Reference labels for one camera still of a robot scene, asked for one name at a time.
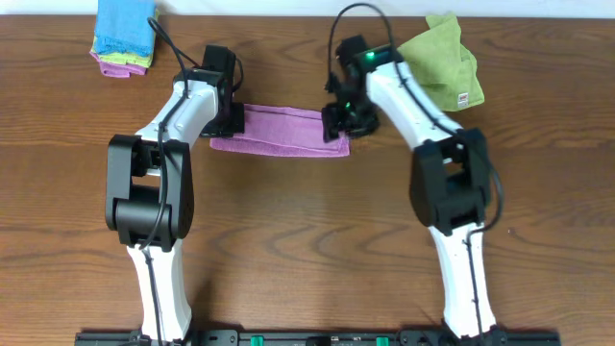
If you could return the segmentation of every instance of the stack of folded towels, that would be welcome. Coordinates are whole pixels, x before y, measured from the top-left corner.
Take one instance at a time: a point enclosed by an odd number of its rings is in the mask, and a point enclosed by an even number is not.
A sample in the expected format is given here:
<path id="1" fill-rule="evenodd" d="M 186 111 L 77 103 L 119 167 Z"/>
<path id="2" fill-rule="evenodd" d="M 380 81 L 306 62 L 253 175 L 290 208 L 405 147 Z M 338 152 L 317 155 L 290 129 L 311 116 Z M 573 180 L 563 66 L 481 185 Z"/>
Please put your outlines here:
<path id="1" fill-rule="evenodd" d="M 144 75 L 154 57 L 156 34 L 147 23 L 158 18 L 153 0 L 98 0 L 94 43 L 89 54 L 104 76 Z"/>

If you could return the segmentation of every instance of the white tag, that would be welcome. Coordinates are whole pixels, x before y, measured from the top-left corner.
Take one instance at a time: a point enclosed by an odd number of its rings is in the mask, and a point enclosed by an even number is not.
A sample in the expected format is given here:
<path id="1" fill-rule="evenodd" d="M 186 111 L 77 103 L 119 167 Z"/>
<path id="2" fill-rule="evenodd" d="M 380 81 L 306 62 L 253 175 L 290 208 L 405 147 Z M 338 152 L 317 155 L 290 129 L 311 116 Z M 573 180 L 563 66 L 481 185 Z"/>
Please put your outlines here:
<path id="1" fill-rule="evenodd" d="M 458 108 L 465 108 L 465 107 L 468 107 L 468 105 L 470 104 L 469 99 L 470 99 L 470 97 L 468 96 L 468 93 L 467 93 L 467 92 L 460 93 L 460 94 L 457 96 L 457 107 L 458 107 Z"/>

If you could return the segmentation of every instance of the yellow cloth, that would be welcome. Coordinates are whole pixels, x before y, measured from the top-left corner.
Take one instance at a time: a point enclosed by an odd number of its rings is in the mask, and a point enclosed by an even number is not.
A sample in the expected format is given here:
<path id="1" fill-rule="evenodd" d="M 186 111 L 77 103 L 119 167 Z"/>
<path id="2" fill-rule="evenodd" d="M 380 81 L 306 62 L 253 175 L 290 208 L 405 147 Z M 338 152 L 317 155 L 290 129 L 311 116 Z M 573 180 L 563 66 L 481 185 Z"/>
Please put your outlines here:
<path id="1" fill-rule="evenodd" d="M 158 10 L 156 10 L 156 19 L 159 16 Z M 94 50 L 94 43 L 92 43 L 92 48 L 90 49 L 92 53 L 96 53 Z M 135 65 L 143 66 L 145 68 L 149 68 L 152 64 L 152 60 L 154 59 L 154 53 L 150 54 L 147 57 L 141 57 L 140 55 L 134 53 L 111 53 L 111 54 L 98 54 L 98 59 L 101 62 L 110 62 L 116 64 L 127 64 L 132 63 Z"/>

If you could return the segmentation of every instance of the folded pink towel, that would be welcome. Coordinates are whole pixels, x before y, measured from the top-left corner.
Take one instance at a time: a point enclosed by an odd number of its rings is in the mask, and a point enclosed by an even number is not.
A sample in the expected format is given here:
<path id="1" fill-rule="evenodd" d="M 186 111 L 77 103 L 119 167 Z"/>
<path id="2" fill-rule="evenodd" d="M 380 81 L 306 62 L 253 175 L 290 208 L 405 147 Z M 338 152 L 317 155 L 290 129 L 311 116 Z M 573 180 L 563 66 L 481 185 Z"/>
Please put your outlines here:
<path id="1" fill-rule="evenodd" d="M 245 105 L 245 133 L 212 138 L 213 149 L 287 158 L 340 158 L 350 155 L 348 138 L 325 143 L 319 111 Z"/>
<path id="2" fill-rule="evenodd" d="M 147 70 L 147 68 L 143 66 L 131 63 L 120 65 L 110 62 L 101 62 L 100 59 L 98 59 L 98 55 L 96 53 L 89 52 L 89 54 L 94 57 L 94 59 L 96 59 L 96 61 L 100 64 L 100 73 L 102 73 L 103 76 L 113 78 L 129 78 L 131 76 L 131 73 L 142 76 Z"/>

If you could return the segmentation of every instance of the brown wooden table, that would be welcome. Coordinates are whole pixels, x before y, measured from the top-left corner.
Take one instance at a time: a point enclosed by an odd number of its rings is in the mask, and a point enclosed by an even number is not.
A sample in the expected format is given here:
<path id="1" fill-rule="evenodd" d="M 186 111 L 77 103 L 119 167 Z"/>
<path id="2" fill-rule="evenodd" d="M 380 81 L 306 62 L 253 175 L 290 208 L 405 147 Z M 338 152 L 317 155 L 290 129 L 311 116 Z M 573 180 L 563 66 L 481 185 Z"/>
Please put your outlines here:
<path id="1" fill-rule="evenodd" d="M 0 17 L 0 345 L 71 345 L 81 329 L 136 329 L 133 263 L 104 222 L 107 143 L 158 113 L 179 71 L 104 78 L 87 54 L 92 16 Z M 319 110 L 331 18 L 164 17 L 187 54 L 207 43 L 243 59 L 237 100 Z M 505 186 L 485 240 L 491 305 L 514 329 L 565 345 L 615 340 L 615 23 L 460 19 L 479 61 L 480 127 Z M 403 42 L 427 29 L 393 20 Z M 337 37 L 385 43 L 377 19 Z M 196 211 L 185 242 L 196 325 L 396 330 L 438 324 L 434 245 L 407 196 L 410 153 L 382 118 L 347 159 L 192 153 Z"/>

